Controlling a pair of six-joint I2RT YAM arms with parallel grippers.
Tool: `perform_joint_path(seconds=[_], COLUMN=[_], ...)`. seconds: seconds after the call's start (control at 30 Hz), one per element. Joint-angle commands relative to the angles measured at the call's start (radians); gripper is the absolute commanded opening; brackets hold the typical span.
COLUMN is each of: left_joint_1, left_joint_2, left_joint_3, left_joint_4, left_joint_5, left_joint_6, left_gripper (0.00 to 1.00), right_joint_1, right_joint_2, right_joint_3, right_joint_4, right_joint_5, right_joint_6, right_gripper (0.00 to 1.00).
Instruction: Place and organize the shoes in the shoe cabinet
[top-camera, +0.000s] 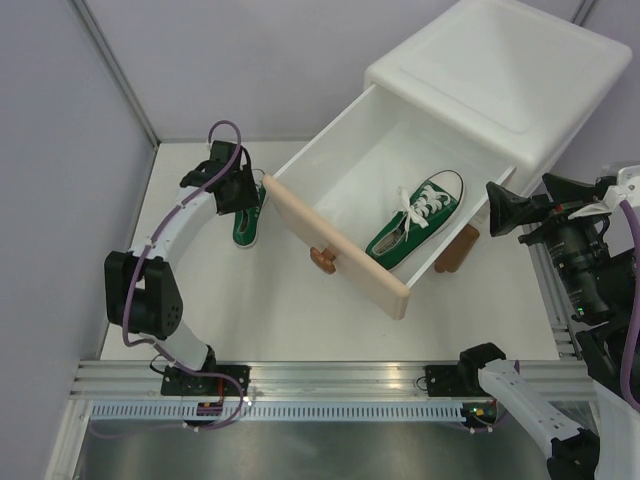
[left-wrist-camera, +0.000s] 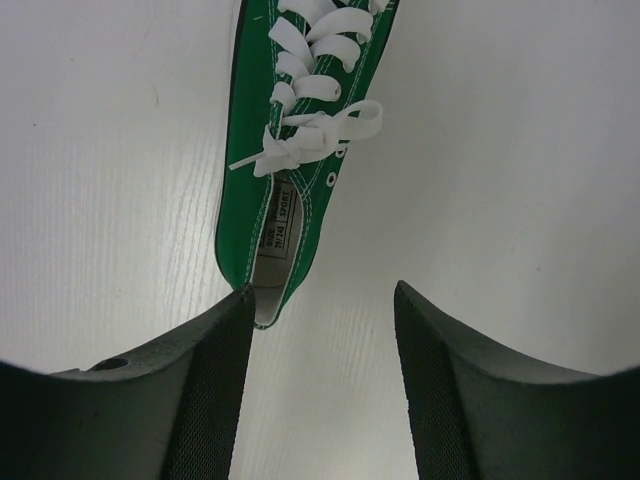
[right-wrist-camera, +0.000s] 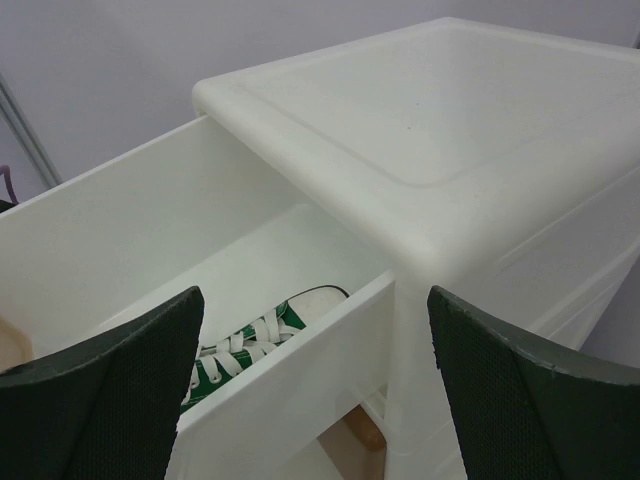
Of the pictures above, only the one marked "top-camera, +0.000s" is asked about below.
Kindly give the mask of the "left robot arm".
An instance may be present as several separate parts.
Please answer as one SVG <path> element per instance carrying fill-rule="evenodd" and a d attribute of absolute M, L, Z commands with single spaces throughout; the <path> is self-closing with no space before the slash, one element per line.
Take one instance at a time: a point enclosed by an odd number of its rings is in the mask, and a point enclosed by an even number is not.
<path fill-rule="evenodd" d="M 109 322 L 121 327 L 125 345 L 148 344 L 185 371 L 183 383 L 195 395 L 209 395 L 217 387 L 215 353 L 182 320 L 173 267 L 215 216 L 233 215 L 233 242 L 252 246 L 265 200 L 247 149 L 214 141 L 209 158 L 182 178 L 174 206 L 144 243 L 105 259 Z"/>

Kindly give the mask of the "brown drawer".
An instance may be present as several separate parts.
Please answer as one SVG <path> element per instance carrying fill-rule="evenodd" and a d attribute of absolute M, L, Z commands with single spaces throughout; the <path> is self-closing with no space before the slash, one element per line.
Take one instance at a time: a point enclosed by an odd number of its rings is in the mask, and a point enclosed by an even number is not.
<path fill-rule="evenodd" d="M 437 273 L 457 272 L 479 237 L 479 230 L 467 224 L 437 258 L 434 264 L 435 271 Z"/>

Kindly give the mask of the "bear knob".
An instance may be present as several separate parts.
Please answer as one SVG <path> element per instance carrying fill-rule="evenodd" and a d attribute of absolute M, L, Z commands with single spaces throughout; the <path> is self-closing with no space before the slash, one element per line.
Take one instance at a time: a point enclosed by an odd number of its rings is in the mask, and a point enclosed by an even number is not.
<path fill-rule="evenodd" d="M 332 275 L 336 272 L 336 255 L 328 248 L 320 251 L 316 247 L 311 247 L 309 252 L 312 263 L 323 273 Z"/>

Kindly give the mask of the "beige drawer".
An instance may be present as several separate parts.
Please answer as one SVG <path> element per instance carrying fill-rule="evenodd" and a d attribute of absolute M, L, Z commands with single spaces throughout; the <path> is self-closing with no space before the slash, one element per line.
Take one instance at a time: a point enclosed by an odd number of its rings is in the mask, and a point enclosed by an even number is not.
<path fill-rule="evenodd" d="M 458 172 L 463 203 L 435 237 L 389 272 L 365 253 L 399 208 L 398 189 L 413 192 L 442 170 Z M 478 214 L 485 185 L 515 168 L 465 134 L 380 85 L 371 85 L 264 185 L 289 228 L 309 248 L 330 249 L 336 274 L 394 320 L 411 289 Z"/>

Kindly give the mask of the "green sneaker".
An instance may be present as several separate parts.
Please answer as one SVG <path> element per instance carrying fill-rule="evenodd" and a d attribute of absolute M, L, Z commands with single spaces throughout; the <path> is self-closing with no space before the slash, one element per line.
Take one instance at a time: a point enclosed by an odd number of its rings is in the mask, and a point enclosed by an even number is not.
<path fill-rule="evenodd" d="M 258 205 L 235 213 L 232 240 L 239 248 L 250 248 L 257 240 L 259 219 L 267 198 L 262 184 L 257 186 Z"/>
<path fill-rule="evenodd" d="M 412 193 L 400 187 L 399 208 L 365 253 L 387 271 L 393 270 L 453 220 L 464 194 L 464 180 L 454 170 L 431 175 Z"/>

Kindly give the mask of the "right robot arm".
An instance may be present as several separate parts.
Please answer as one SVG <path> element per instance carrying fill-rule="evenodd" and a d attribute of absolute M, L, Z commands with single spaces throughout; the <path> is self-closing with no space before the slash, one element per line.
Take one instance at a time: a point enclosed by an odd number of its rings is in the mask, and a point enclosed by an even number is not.
<path fill-rule="evenodd" d="M 456 381 L 487 394 L 541 450 L 553 479 L 635 479 L 639 475 L 639 249 L 609 252 L 605 234 L 621 211 L 639 231 L 639 169 L 626 166 L 592 184 L 553 174 L 545 193 L 518 196 L 491 183 L 490 232 L 520 237 L 548 253 L 584 324 L 575 362 L 517 364 L 494 344 L 464 351 Z"/>

